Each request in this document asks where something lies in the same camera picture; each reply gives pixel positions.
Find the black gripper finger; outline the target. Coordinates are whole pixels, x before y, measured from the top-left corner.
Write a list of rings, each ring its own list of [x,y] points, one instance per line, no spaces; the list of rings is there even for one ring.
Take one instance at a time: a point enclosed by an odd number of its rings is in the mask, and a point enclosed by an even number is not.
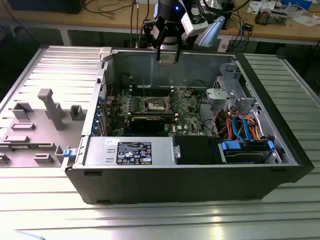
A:
[[[149,47],[156,49],[156,60],[160,60],[161,45],[165,39],[165,24],[161,20],[149,20],[143,24],[143,31]]]
[[[175,50],[175,62],[177,63],[179,61],[180,53],[183,48],[182,35],[185,32],[185,29],[181,24],[175,24],[172,32],[175,38],[175,41],[173,42],[173,49]]]

